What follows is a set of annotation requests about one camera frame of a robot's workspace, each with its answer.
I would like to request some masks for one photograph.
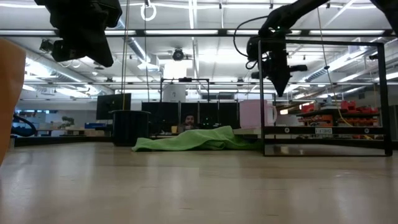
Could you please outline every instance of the person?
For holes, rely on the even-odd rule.
[[[178,126],[178,133],[183,133],[184,131],[197,129],[195,126],[195,116],[193,114],[187,114],[185,116],[185,121]]]

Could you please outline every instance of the ceiling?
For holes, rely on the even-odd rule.
[[[189,1],[192,0],[173,0],[173,1],[155,1],[151,3],[157,9],[157,14],[151,21],[145,22],[141,17],[141,5],[143,1],[130,1],[129,6],[129,27],[128,29],[235,29],[240,23],[252,19],[254,17],[268,15],[272,9],[269,9],[270,4],[265,3],[264,0],[222,0],[223,8],[219,9],[219,0],[198,0],[192,1],[192,4],[197,5],[197,10],[192,10],[190,16]],[[120,1],[123,11],[126,12],[127,1]],[[274,8],[280,7],[284,4],[289,4],[292,0],[273,0]],[[322,29],[390,29],[384,14],[376,9],[367,0],[334,0],[331,1],[331,8],[322,6],[319,8],[320,20],[323,24]],[[16,29],[16,30],[41,30],[53,29],[49,22],[50,14],[45,8],[37,7],[33,0],[0,0],[0,27],[2,29]],[[254,21],[243,26],[241,29],[258,29],[262,26],[264,20]],[[317,10],[310,12],[303,16],[292,29],[319,29]],[[19,44],[20,46],[31,51],[30,57],[32,60],[41,62],[43,60],[51,61],[53,64],[51,68],[58,70],[59,64],[55,63],[50,55],[43,54],[40,50],[42,40],[50,40],[51,42],[57,38],[47,37],[7,37],[9,40]],[[320,40],[319,37],[291,37],[291,39],[305,39],[305,40]],[[335,41],[353,41],[354,37],[326,37],[324,40]],[[234,49],[232,37],[195,37],[194,41],[191,37],[136,37],[137,43],[149,55],[155,55],[159,59],[159,65],[163,67],[169,63],[171,59],[170,52],[176,48],[181,48],[185,54],[193,55],[193,45],[197,45],[197,78],[209,78],[212,81],[222,82],[236,82],[238,78],[244,78],[245,81],[251,81],[250,73],[245,68],[247,62],[246,58],[237,53]],[[360,41],[378,41],[387,43],[392,38],[362,38]],[[238,37],[236,44],[238,49],[245,52],[248,37]],[[86,82],[103,82],[107,78],[112,78],[116,82],[121,81],[123,73],[123,60],[126,57],[127,69],[126,76],[128,82],[146,82],[147,73],[145,70],[138,69],[140,61],[135,53],[127,48],[124,52],[124,41],[119,37],[108,37],[108,43],[111,52],[114,56],[115,63],[110,68],[104,70],[96,70],[98,67],[90,58],[82,58],[79,61],[64,62],[63,67],[66,67],[66,72],[71,71],[72,74],[79,74],[86,78]],[[321,45],[299,45],[288,44],[287,51],[290,56],[288,59],[289,65],[307,65],[307,72],[294,73],[290,81],[303,82],[304,79],[311,74],[318,71],[325,66],[323,48]],[[332,63],[336,59],[348,52],[347,47],[327,45],[325,46],[325,55],[328,63]],[[365,55],[373,54],[374,49],[367,49]],[[395,62],[395,54],[391,53],[389,63]],[[184,62],[187,67],[187,76],[195,78],[192,60]],[[362,70],[374,66],[375,62],[366,60],[364,57],[358,57],[350,63],[337,68],[331,74],[333,82],[337,82],[344,77],[358,73]],[[360,78],[369,78],[369,72],[364,73]],[[38,78],[31,81],[42,81],[44,79]],[[159,82],[159,72],[149,72],[148,81]],[[329,82],[327,76],[322,76],[312,80],[312,82]],[[53,85],[32,85],[53,88]],[[159,88],[159,84],[149,85],[151,89]],[[143,89],[147,85],[128,85],[129,89]],[[106,86],[109,90],[120,89],[119,85]],[[211,87],[212,89],[230,89],[236,88],[241,90],[258,91],[256,85],[244,85],[237,87],[236,85],[218,85]],[[266,89],[272,90],[272,85],[267,85]],[[292,86],[289,90],[296,94],[301,92],[310,93],[312,91],[323,92],[326,87],[305,87]]]

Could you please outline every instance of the white ring hook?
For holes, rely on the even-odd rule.
[[[145,4],[143,4],[141,6],[141,17],[142,17],[142,19],[145,20],[145,21],[151,21],[151,20],[155,19],[155,16],[156,16],[156,13],[157,13],[156,6],[154,6],[154,5],[148,6],[148,7],[153,8],[153,10],[154,10],[154,12],[152,13],[152,15],[149,18],[145,17],[145,8],[146,7],[147,6]]]

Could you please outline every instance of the black monitor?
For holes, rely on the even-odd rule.
[[[131,93],[104,95],[97,99],[97,116],[96,119],[113,119],[113,115],[109,113],[114,110],[130,110],[131,109]]]

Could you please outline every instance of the floor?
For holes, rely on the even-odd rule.
[[[398,223],[397,208],[398,156],[131,152],[80,143],[20,147],[0,168],[1,224],[374,224]]]

